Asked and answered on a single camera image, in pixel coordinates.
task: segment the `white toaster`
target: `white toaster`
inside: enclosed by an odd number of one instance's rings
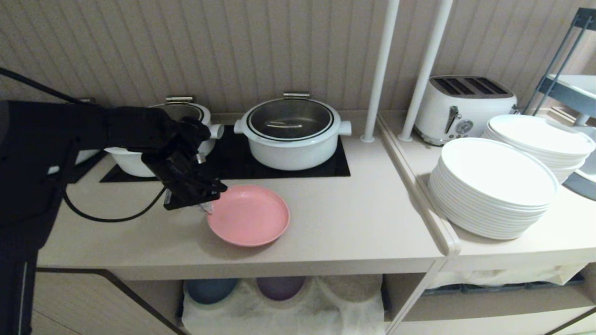
[[[516,113],[516,104],[510,89],[486,77],[431,77],[414,130],[433,145],[460,137],[480,137],[488,120]]]

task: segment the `black cable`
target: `black cable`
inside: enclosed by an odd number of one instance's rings
[[[130,221],[133,219],[138,218],[139,216],[147,213],[147,211],[149,211],[153,205],[155,205],[155,203],[158,201],[158,199],[162,196],[162,194],[166,191],[166,188],[162,188],[161,191],[159,191],[159,194],[157,195],[157,197],[155,197],[155,199],[153,199],[153,201],[149,204],[149,206],[147,206],[144,210],[140,211],[137,214],[134,214],[133,216],[129,216],[127,218],[122,218],[122,219],[102,219],[102,218],[96,218],[94,216],[91,216],[89,214],[85,214],[83,212],[80,211],[80,209],[76,208],[75,205],[70,201],[68,195],[66,194],[66,190],[64,190],[64,201],[66,202],[66,205],[68,205],[68,207],[74,212],[77,213],[79,216],[82,216],[85,219],[91,220],[91,221],[97,221],[97,222],[124,222],[124,221]]]
[[[0,75],[9,77],[11,79],[14,79],[20,83],[23,83],[25,85],[31,86],[32,88],[35,88],[39,91],[42,91],[44,93],[53,95],[57,98],[60,98],[64,101],[68,101],[70,103],[73,104],[83,104],[83,105],[93,105],[90,103],[85,103],[81,100],[75,99],[71,96],[68,96],[64,93],[60,93],[52,88],[49,88],[43,84],[40,84],[38,82],[36,82],[33,79],[29,79],[23,75],[20,75],[16,72],[12,72],[11,70],[5,69],[3,67],[0,67]],[[166,187],[162,188],[162,190],[158,193],[157,197],[155,199],[153,199],[153,201],[149,204],[149,206],[147,206],[144,210],[140,211],[139,213],[133,215],[133,216],[129,216],[127,218],[122,218],[122,219],[102,219],[102,218],[96,218],[94,216],[91,216],[89,214],[85,214],[83,212],[81,212],[80,209],[78,209],[77,207],[75,207],[75,205],[72,203],[72,201],[70,201],[68,194],[66,194],[66,190],[64,190],[64,201],[66,202],[66,205],[68,205],[68,207],[74,212],[77,213],[79,216],[82,216],[85,219],[91,220],[91,221],[97,221],[97,222],[124,222],[124,221],[130,221],[133,219],[138,218],[139,216],[147,213],[147,211],[149,211],[153,205],[155,205],[155,203],[157,203],[158,199],[162,196],[162,194],[166,191]]]
[[[75,98],[73,98],[69,95],[66,95],[64,93],[60,93],[60,92],[56,91],[55,89],[49,88],[41,83],[36,82],[33,79],[29,79],[25,76],[22,76],[16,72],[12,72],[11,70],[5,69],[3,67],[0,67],[0,75],[9,77],[10,79],[14,79],[18,82],[25,84],[25,85],[31,86],[32,88],[35,88],[35,89],[40,90],[44,93],[53,95],[56,98],[62,99],[64,101],[68,101],[73,104],[91,105],[90,103],[85,103],[79,99],[75,99]]]

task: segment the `kitchen counter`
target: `kitchen counter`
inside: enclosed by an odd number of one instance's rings
[[[200,209],[168,212],[163,199],[140,218],[116,224],[88,221],[63,203],[38,266],[107,269],[124,280],[426,272],[443,254],[415,197],[383,142],[359,139],[365,115],[348,115],[354,135],[342,141],[352,176],[224,181],[263,185],[286,200],[290,226],[269,245],[232,246],[211,232]],[[114,164],[107,156],[68,187],[79,209],[129,216],[161,189],[159,182],[100,184]]]
[[[384,125],[395,136],[401,133],[405,113],[381,115]],[[418,183],[426,185],[441,148],[426,144],[416,134],[412,138],[410,142],[398,141],[398,147]],[[491,240],[450,226],[457,237],[459,251],[457,257],[447,261],[443,271],[596,261],[596,201],[577,195],[562,185],[547,213],[517,239]]]

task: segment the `stack of white plates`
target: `stack of white plates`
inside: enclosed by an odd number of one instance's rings
[[[497,240],[519,237],[538,221],[557,187],[538,159],[483,138],[445,144],[429,180],[434,199],[453,224]]]
[[[551,169],[560,184],[581,168],[596,148],[594,141],[582,132],[527,115],[493,117],[482,137],[510,144],[533,155]]]

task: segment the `blue bowl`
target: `blue bowl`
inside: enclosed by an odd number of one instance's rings
[[[234,290],[238,278],[186,280],[188,295],[205,305],[220,302]]]

